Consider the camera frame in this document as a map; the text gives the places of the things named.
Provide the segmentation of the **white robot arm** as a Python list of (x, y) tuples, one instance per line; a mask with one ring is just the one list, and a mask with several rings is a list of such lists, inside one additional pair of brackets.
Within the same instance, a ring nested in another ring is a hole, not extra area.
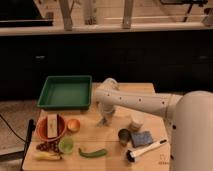
[(171, 119), (170, 171), (213, 171), (213, 92), (127, 92), (107, 78), (94, 95), (104, 124), (111, 121), (116, 106)]

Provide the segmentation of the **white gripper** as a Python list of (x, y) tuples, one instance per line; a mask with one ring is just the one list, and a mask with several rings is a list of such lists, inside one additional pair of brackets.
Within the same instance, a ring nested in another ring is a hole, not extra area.
[(112, 118), (114, 113), (115, 113), (115, 109), (105, 109), (103, 107), (99, 108), (100, 114), (102, 115), (103, 118), (100, 119), (100, 121), (97, 123), (97, 125), (99, 127), (101, 126), (109, 126), (110, 125), (110, 120), (109, 118)]

